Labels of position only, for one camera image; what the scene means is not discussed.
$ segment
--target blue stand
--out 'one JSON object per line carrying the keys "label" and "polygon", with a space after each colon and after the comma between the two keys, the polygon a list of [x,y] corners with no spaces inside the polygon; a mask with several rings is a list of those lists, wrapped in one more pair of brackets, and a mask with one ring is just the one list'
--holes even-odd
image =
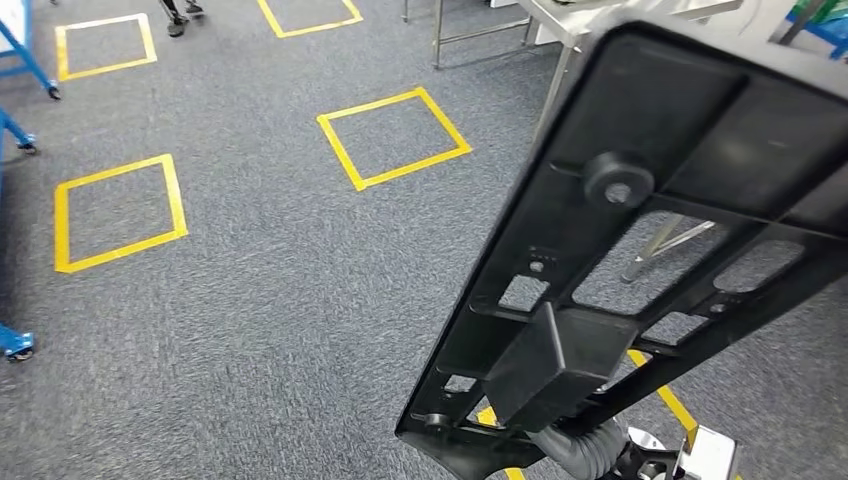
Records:
{"label": "blue stand", "polygon": [[31,72],[41,86],[47,91],[47,94],[50,95],[51,98],[55,100],[59,100],[59,89],[56,86],[56,82],[47,78],[47,75],[44,73],[44,70],[38,66],[38,63],[33,58],[30,53],[30,45],[32,45],[32,19],[30,16],[31,13],[31,5],[30,0],[3,0],[3,1],[22,1],[24,7],[24,26],[26,29],[26,33],[24,34],[24,43],[21,44],[18,39],[12,35],[12,32],[9,30],[2,21],[0,21],[0,35],[9,42],[9,45],[12,46],[12,49],[6,52],[0,52],[0,58],[10,57],[13,55],[17,55],[21,57],[21,61],[23,61],[23,65],[18,67],[12,67],[6,70],[0,71],[0,77],[8,77],[10,75],[17,75],[20,73]]}
{"label": "blue stand", "polygon": [[[795,22],[795,14],[789,12],[786,19],[790,22]],[[848,26],[845,26],[846,20],[831,20],[827,23],[807,22],[804,25],[804,30],[821,38],[825,42],[833,45],[833,51],[830,52],[831,60],[839,60],[848,51]]]}
{"label": "blue stand", "polygon": [[11,132],[18,143],[18,148],[24,152],[32,154],[38,151],[35,147],[35,135],[24,132],[21,126],[15,123],[5,110],[0,108],[0,152],[3,151],[3,130]]}
{"label": "blue stand", "polygon": [[10,362],[22,362],[32,356],[35,337],[31,333],[20,334],[0,325],[0,349]]}
{"label": "blue stand", "polygon": [[[35,137],[29,135],[17,124],[12,117],[0,108],[0,152],[3,151],[3,130],[9,130],[18,143],[18,148],[33,154]],[[20,362],[32,356],[35,337],[32,333],[20,334],[0,325],[0,352],[11,362]]]}

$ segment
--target metal rod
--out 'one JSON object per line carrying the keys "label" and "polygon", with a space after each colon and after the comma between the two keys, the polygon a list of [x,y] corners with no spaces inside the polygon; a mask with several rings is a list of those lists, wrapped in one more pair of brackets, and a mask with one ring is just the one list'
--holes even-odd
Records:
{"label": "metal rod", "polygon": [[810,0],[810,3],[795,17],[795,22],[792,23],[789,30],[777,41],[778,45],[789,45],[792,43],[792,40],[795,40],[795,37],[807,26],[807,22],[816,16],[816,13],[824,5],[825,1],[827,0]]}
{"label": "metal rod", "polygon": [[26,145],[31,142],[30,137],[26,134],[26,132],[24,132],[24,129],[15,123],[15,121],[12,120],[12,117],[8,116],[2,110],[0,110],[0,118],[3,118],[3,124],[1,126],[12,133],[12,136],[15,137],[15,140],[18,142],[18,146]]}
{"label": "metal rod", "polygon": [[436,0],[436,27],[433,33],[433,68],[438,70],[441,65],[439,57],[442,52],[442,12],[445,0]]}
{"label": "metal rod", "polygon": [[714,226],[715,222],[703,222],[697,227],[690,228],[689,230],[686,230],[680,235],[672,238],[671,240],[657,247],[657,250],[653,254],[651,254],[651,257],[656,257],[657,255],[661,255],[662,253],[667,252],[682,243],[686,243],[687,241],[713,228]]}
{"label": "metal rod", "polygon": [[551,86],[548,87],[548,96],[545,97],[545,105],[542,107],[542,115],[540,115],[539,123],[536,125],[536,132],[533,134],[534,138],[539,136],[539,132],[541,132],[542,127],[547,123],[550,111],[553,108],[554,103],[556,103],[556,99],[559,96],[560,86],[562,85],[562,77],[568,67],[568,62],[571,59],[573,50],[574,47],[569,47],[565,44],[562,45],[562,52],[559,54],[559,61],[557,62],[556,70],[554,71],[554,78],[551,80]]}
{"label": "metal rod", "polygon": [[533,16],[530,15],[527,17],[527,29],[524,30],[524,38],[521,40],[521,45],[526,46],[527,42],[530,40],[530,32],[533,30],[533,26],[536,22],[533,21]]}
{"label": "metal rod", "polygon": [[514,22],[496,25],[494,27],[489,27],[489,28],[486,28],[484,30],[480,30],[480,31],[477,31],[477,32],[463,33],[461,35],[454,35],[452,37],[446,37],[446,38],[442,39],[442,45],[445,45],[447,43],[457,42],[459,40],[466,40],[466,39],[469,39],[469,38],[481,37],[483,35],[488,35],[490,33],[497,33],[497,32],[502,32],[504,30],[511,30],[513,28],[523,27],[524,25],[527,25],[528,23],[530,23],[530,20],[525,18],[524,20],[516,20]]}
{"label": "metal rod", "polygon": [[19,42],[9,28],[0,21],[0,38],[2,37],[6,38],[6,41],[12,47],[12,51],[21,57],[21,60],[24,62],[24,65],[26,65],[27,70],[32,72],[35,79],[38,80],[38,83],[40,83],[45,90],[49,90],[50,87],[53,86],[53,83],[50,82],[50,79],[47,78],[47,74],[44,73],[44,70],[42,70],[41,66],[39,66],[35,61],[32,53],[29,51],[29,48],[25,44]]}
{"label": "metal rod", "polygon": [[638,275],[645,266],[645,262],[654,255],[654,252],[656,252],[660,245],[665,242],[665,239],[671,235],[671,232],[684,218],[685,217],[679,213],[672,214],[668,217],[654,236],[648,240],[648,243],[642,247],[642,251],[639,252],[639,255],[636,255],[636,258],[630,262],[630,265],[628,265],[624,273],[621,274],[621,279],[627,283],[635,280],[636,275]]}

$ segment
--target rectangular opening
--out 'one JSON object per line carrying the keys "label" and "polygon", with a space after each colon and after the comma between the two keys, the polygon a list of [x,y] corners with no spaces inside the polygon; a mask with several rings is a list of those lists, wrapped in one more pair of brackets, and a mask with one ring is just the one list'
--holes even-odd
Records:
{"label": "rectangular opening", "polygon": [[642,336],[669,345],[677,345],[706,321],[707,319],[700,315],[671,312],[646,330]]}
{"label": "rectangular opening", "polygon": [[445,384],[444,390],[450,393],[465,393],[471,390],[476,379],[463,377],[462,375],[451,375],[448,383]]}
{"label": "rectangular opening", "polygon": [[671,212],[637,220],[572,295],[575,302],[633,315],[701,261],[724,237],[721,225]]}
{"label": "rectangular opening", "polygon": [[512,277],[509,286],[504,291],[501,299],[498,300],[498,305],[512,310],[530,312],[536,306],[539,299],[542,298],[542,295],[545,294],[548,285],[548,282],[543,282],[533,277],[516,275]]}
{"label": "rectangular opening", "polygon": [[756,290],[783,267],[797,259],[804,247],[794,242],[769,240],[752,248],[716,277],[720,290],[745,293]]}

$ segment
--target blue metal frame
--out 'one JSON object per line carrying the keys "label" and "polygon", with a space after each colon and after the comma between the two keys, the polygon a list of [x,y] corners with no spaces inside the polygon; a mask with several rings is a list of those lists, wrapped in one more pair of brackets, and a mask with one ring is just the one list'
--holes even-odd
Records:
{"label": "blue metal frame", "polygon": [[[796,20],[795,14],[789,12],[786,19],[794,23]],[[804,30],[834,46],[833,51],[830,52],[831,60],[839,60],[843,55],[845,55],[845,52],[848,51],[848,38],[840,37],[839,35],[822,28],[821,24],[807,22],[807,24],[804,25]]]}
{"label": "blue metal frame", "polygon": [[24,6],[24,29],[26,30],[24,33],[24,44],[18,42],[15,36],[12,35],[12,32],[9,30],[9,28],[6,27],[6,25],[2,21],[0,21],[0,35],[3,35],[9,42],[9,44],[12,46],[12,50],[9,50],[7,52],[0,52],[0,58],[18,55],[19,57],[21,57],[21,60],[24,62],[24,64],[18,67],[12,67],[0,71],[0,77],[8,77],[10,75],[18,75],[21,73],[31,72],[41,84],[41,86],[49,92],[51,89],[56,88],[56,82],[47,78],[47,75],[44,73],[44,70],[42,70],[41,67],[38,66],[38,63],[35,61],[35,58],[30,53],[30,46],[32,45],[32,5],[30,4],[30,0],[21,1],[23,2]]}
{"label": "blue metal frame", "polygon": [[[12,133],[18,147],[35,147],[33,144],[35,136],[24,132],[20,125],[15,123],[12,117],[0,108],[0,152],[3,151],[3,130],[9,130]],[[26,360],[29,358],[34,344],[35,336],[32,333],[18,333],[0,324],[0,351],[9,360]]]}
{"label": "blue metal frame", "polygon": [[18,143],[18,147],[32,146],[33,142],[35,142],[35,135],[26,133],[20,125],[12,120],[12,117],[5,110],[0,108],[0,152],[3,151],[3,130],[8,130],[12,133],[12,136],[15,137]]}
{"label": "blue metal frame", "polygon": [[0,325],[0,349],[9,360],[25,360],[35,345],[32,333],[18,333],[11,328]]}

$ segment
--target blue caster wheel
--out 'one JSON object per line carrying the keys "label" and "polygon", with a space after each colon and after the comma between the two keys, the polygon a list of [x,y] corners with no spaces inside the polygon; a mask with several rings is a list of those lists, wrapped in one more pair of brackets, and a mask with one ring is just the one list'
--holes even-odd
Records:
{"label": "blue caster wheel", "polygon": [[27,135],[26,143],[18,144],[18,150],[23,151],[27,155],[37,155],[38,147],[35,146],[35,135]]}
{"label": "blue caster wheel", "polygon": [[15,348],[7,348],[5,352],[6,360],[17,363],[29,360],[35,353],[35,338],[31,333],[24,333],[20,337],[20,342]]}

